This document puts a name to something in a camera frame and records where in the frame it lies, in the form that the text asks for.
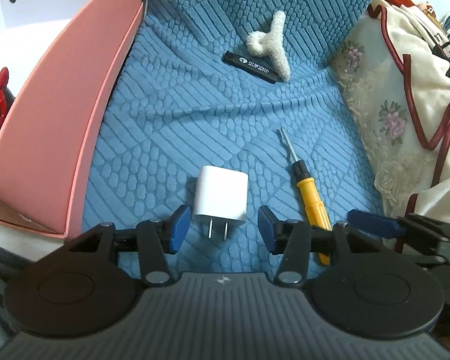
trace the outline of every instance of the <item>pink box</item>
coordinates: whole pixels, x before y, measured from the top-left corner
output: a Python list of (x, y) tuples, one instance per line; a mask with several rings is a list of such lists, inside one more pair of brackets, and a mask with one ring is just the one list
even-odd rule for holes
[(1, 223), (80, 234), (98, 131), (143, 13), (143, 0), (0, 0), (0, 69), (16, 96), (0, 130)]

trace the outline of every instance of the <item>white fuzzy hair clip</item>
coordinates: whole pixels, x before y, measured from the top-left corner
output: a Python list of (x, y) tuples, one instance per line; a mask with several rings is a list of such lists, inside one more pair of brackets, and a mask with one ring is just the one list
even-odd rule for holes
[(276, 11), (271, 21), (270, 32), (254, 31), (248, 35), (248, 52), (253, 56), (270, 56), (274, 69), (283, 81), (290, 79), (290, 66), (285, 55), (284, 42), (285, 12)]

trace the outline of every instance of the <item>logo on robot base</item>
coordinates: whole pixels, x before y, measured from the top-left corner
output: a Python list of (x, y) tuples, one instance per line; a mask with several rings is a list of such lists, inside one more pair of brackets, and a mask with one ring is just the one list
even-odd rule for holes
[(226, 284), (230, 281), (230, 279), (227, 276), (222, 276), (221, 278), (217, 279), (217, 282), (220, 284)]

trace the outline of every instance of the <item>floral lace fabric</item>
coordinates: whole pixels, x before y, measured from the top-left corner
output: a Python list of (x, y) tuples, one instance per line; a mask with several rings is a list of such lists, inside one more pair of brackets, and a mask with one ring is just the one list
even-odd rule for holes
[(416, 142), (403, 79), (397, 75), (397, 81), (391, 85), (396, 66), (388, 51), (384, 56), (368, 61), (364, 45), (347, 41), (331, 66), (358, 126), (375, 173), (375, 188), (383, 197), (385, 214), (394, 217), (404, 214), (410, 195), (423, 179), (426, 165), (436, 156)]

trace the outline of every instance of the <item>white power adapter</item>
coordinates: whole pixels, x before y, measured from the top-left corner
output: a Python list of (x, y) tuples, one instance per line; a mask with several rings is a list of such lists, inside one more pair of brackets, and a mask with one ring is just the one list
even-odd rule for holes
[(227, 239), (229, 224), (240, 226), (247, 220), (247, 194), (248, 174), (204, 166), (198, 175), (193, 218), (199, 222), (210, 221), (208, 238), (212, 237), (214, 219), (224, 221), (224, 239)]

